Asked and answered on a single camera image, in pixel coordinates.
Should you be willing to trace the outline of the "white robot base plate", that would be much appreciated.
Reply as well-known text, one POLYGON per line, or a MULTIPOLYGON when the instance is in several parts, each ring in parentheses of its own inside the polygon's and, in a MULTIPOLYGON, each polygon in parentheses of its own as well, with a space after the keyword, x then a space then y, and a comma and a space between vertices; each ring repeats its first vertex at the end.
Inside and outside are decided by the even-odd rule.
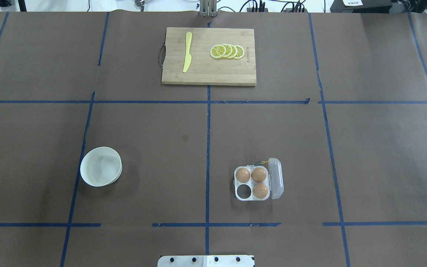
POLYGON ((251 255, 188 255, 162 256, 158 267, 254 267, 251 255))

